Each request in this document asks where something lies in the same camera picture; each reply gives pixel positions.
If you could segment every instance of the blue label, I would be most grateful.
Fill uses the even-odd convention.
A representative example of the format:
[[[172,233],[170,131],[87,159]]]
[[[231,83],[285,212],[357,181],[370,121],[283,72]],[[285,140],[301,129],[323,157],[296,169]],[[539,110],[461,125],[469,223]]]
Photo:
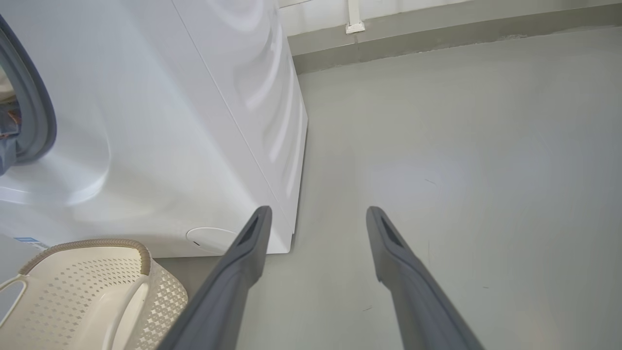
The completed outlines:
[[[15,239],[20,242],[38,242],[38,240],[30,237],[15,237]]]

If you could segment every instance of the washing machine side panel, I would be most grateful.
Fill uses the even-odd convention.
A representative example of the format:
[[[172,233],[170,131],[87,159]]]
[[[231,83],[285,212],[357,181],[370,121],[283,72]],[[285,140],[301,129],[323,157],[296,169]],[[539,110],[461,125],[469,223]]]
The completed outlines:
[[[124,237],[155,257],[218,255],[222,237],[197,247],[186,232],[237,232],[257,206],[278,206],[170,1],[41,0],[0,11],[58,121],[49,154],[0,178],[15,190],[0,191],[3,234],[49,245]],[[269,253],[289,251],[288,233],[276,214]]]
[[[293,231],[307,117],[275,2],[174,3]]]

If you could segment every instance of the basket rim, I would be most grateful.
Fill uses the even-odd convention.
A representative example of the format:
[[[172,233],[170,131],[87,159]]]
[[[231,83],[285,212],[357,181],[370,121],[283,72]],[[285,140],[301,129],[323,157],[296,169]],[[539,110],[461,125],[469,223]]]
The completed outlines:
[[[141,274],[148,276],[151,271],[151,254],[149,253],[147,247],[145,247],[142,243],[131,239],[88,239],[58,244],[44,250],[20,268],[19,274],[28,275],[28,273],[30,273],[35,266],[54,253],[72,249],[93,247],[122,247],[136,249],[141,256]]]

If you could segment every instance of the sticker label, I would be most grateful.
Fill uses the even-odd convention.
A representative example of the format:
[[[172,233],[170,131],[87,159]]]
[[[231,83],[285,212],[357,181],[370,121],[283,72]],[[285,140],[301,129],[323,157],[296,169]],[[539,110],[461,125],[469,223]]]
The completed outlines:
[[[39,250],[46,250],[46,249],[49,248],[48,245],[43,244],[43,243],[39,242],[38,240],[36,240],[36,239],[34,239],[32,237],[13,237],[13,238],[15,238],[16,240],[18,240],[20,242],[24,242],[26,244],[29,244],[29,245],[31,245],[31,246],[39,249]]]

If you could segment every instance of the gray baseboard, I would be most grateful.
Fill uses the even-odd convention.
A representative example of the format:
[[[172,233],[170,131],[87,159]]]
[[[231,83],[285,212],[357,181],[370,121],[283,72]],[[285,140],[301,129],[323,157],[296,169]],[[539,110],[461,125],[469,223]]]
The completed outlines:
[[[298,74],[416,52],[569,30],[622,26],[622,4],[545,12],[355,42],[294,56]]]

